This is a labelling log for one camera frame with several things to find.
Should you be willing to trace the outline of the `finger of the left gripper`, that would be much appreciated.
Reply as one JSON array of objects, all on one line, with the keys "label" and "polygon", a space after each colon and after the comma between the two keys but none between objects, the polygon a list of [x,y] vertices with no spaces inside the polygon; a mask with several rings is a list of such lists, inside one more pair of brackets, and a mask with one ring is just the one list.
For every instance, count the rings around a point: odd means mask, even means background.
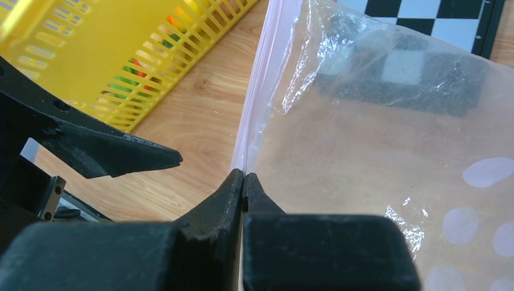
[{"label": "finger of the left gripper", "polygon": [[1,121],[87,179],[177,167],[174,149],[122,132],[66,104],[1,59]]}]

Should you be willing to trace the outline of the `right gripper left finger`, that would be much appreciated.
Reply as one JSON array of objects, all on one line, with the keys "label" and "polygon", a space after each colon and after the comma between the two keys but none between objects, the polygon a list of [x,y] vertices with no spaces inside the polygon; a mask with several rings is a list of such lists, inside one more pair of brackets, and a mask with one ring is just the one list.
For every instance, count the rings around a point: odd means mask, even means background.
[{"label": "right gripper left finger", "polygon": [[244,174],[173,222],[40,222],[1,258],[2,290],[232,290]]}]

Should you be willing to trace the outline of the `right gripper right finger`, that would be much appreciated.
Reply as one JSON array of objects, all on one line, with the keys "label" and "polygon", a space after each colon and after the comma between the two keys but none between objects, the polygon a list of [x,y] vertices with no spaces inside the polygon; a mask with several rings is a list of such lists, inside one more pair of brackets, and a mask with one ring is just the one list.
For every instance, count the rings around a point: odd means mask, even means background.
[{"label": "right gripper right finger", "polygon": [[245,290],[421,290],[404,236],[377,215],[288,214],[254,173],[242,187]]}]

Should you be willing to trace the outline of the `yellow plastic basket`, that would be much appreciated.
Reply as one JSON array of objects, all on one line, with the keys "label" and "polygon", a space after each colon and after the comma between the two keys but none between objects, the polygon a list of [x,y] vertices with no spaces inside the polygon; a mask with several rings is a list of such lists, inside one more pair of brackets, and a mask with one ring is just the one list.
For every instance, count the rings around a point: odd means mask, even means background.
[{"label": "yellow plastic basket", "polygon": [[167,93],[137,103],[101,92],[114,76],[122,74],[122,66],[143,43],[154,33],[180,36],[178,48],[185,66],[178,83],[254,4],[2,1],[1,56],[66,104],[130,132]]}]

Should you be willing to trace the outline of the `clear zip top bag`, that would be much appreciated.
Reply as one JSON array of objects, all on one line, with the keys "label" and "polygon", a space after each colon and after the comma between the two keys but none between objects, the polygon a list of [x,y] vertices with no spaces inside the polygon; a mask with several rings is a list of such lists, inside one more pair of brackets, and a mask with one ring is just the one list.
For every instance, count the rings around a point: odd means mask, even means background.
[{"label": "clear zip top bag", "polygon": [[421,290],[512,290],[513,69],[337,2],[269,2],[231,167],[391,219]]}]

